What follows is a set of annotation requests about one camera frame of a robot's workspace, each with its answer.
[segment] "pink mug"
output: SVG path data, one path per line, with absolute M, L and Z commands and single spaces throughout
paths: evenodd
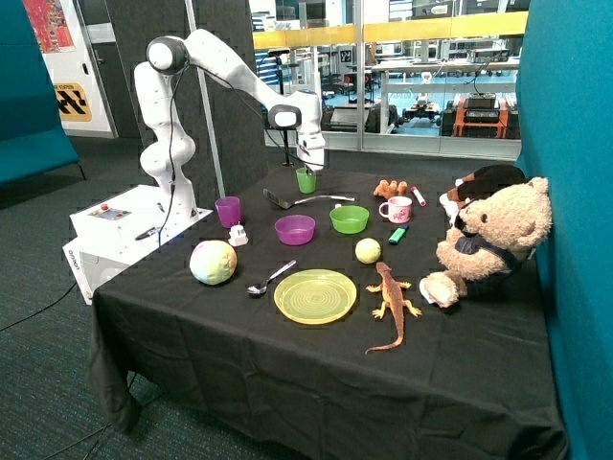
M 411 203 L 413 201 L 408 196 L 392 196 L 379 206 L 379 214 L 392 223 L 408 222 L 411 218 Z M 387 206 L 387 214 L 383 213 L 383 207 Z

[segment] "orange toy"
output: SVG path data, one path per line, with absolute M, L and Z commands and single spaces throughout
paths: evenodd
M 405 181 L 399 184 L 393 180 L 388 182 L 387 180 L 381 180 L 379 185 L 376 186 L 373 192 L 374 196 L 382 196 L 385 199 L 390 199 L 392 196 L 405 196 L 408 186 Z

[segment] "gray carpet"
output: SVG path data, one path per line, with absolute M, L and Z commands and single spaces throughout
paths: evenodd
M 77 166 L 0 187 L 0 458 L 299 459 L 277 445 L 256 443 L 213 416 L 178 406 L 138 376 L 132 392 L 148 403 L 133 433 L 108 428 L 86 387 L 90 309 L 75 287 L 61 247 L 74 238 L 69 216 L 136 184 L 152 184 L 139 168 L 134 140 L 73 138 L 88 177 Z M 284 155 L 271 149 L 269 170 Z M 488 164 L 480 160 L 333 152 L 331 168 L 402 178 L 453 179 Z

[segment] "orange lizard toy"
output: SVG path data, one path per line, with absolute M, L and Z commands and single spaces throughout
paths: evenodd
M 385 309 L 392 311 L 392 316 L 396 322 L 396 329 L 398 338 L 395 342 L 382 347 L 369 348 L 368 352 L 391 350 L 396 348 L 404 339 L 404 307 L 409 309 L 409 312 L 416 318 L 421 315 L 421 310 L 416 309 L 411 304 L 410 300 L 404 300 L 402 297 L 402 290 L 411 287 L 411 283 L 401 283 L 392 278 L 390 272 L 392 269 L 383 262 L 376 263 L 376 272 L 381 275 L 382 282 L 379 286 L 367 286 L 366 290 L 369 292 L 383 292 L 383 302 L 379 310 L 373 310 L 373 316 L 377 319 L 383 319 Z

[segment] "stuffed toy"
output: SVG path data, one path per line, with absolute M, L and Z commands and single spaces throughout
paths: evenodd
M 423 297 L 447 308 L 461 297 L 495 288 L 532 256 L 552 226 L 549 182 L 535 177 L 463 206 L 437 257 L 446 271 L 420 281 Z
M 408 185 L 405 181 L 402 181 L 398 184 L 395 180 L 393 180 L 392 182 L 388 182 L 387 180 L 381 180 L 379 182 L 379 185 L 376 186 L 373 195 L 382 196 L 385 199 L 390 199 L 392 196 L 405 196 L 407 189 Z
M 525 184 L 528 179 L 513 165 L 490 165 L 456 180 L 456 187 L 442 194 L 439 202 L 451 223 L 470 201 L 485 199 L 510 185 Z

